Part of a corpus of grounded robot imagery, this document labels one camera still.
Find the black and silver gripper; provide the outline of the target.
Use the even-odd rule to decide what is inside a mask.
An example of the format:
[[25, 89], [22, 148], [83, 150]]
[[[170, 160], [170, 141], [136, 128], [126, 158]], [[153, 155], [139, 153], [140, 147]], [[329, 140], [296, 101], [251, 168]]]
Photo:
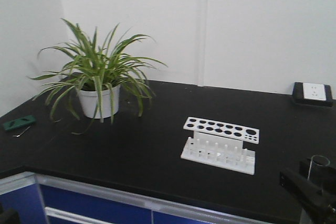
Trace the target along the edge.
[[[335, 223], [335, 194], [319, 191], [308, 181], [310, 159], [300, 162], [299, 174], [290, 169], [280, 172], [280, 185], [302, 206], [299, 223]], [[326, 190], [335, 190], [335, 167], [329, 165]]]

